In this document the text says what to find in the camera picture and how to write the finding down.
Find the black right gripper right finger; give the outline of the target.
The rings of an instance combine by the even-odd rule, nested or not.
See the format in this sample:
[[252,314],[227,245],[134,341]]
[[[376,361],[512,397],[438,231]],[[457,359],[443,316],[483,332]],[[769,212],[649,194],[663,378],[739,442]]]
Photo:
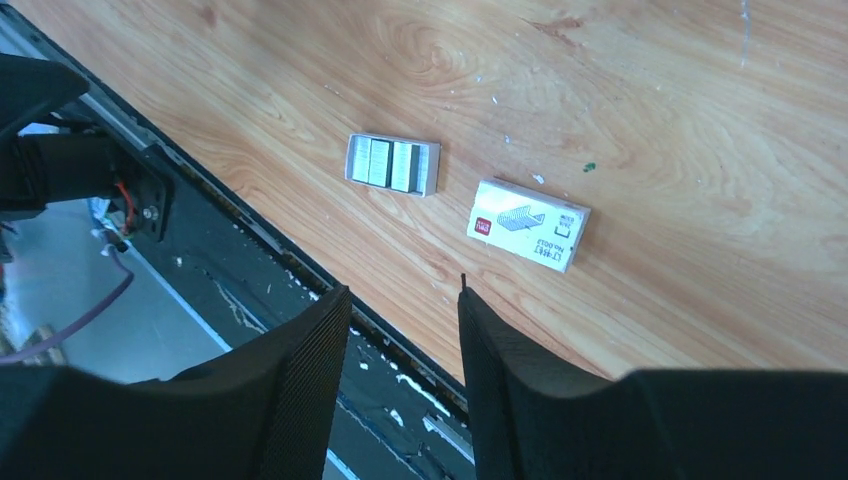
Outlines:
[[480,479],[843,479],[847,377],[642,369],[617,380],[553,354],[471,287],[457,301]]

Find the white staple box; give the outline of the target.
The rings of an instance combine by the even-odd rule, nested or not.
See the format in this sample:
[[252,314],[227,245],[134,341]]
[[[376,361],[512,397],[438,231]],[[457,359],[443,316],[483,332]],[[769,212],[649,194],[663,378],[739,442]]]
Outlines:
[[591,209],[500,179],[479,183],[467,235],[564,273],[572,265]]

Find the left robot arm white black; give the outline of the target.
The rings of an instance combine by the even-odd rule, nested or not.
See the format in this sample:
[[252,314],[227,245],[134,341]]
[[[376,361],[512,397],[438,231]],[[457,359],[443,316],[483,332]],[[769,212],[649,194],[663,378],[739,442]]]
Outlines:
[[123,148],[91,122],[53,116],[88,90],[61,63],[1,56],[3,222],[35,218],[51,203],[121,196]]

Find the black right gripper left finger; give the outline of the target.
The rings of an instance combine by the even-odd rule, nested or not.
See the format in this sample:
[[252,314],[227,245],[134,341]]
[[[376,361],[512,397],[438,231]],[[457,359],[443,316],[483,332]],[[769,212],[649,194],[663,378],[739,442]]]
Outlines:
[[5,479],[318,479],[352,295],[168,380],[120,384],[71,367],[1,370]]

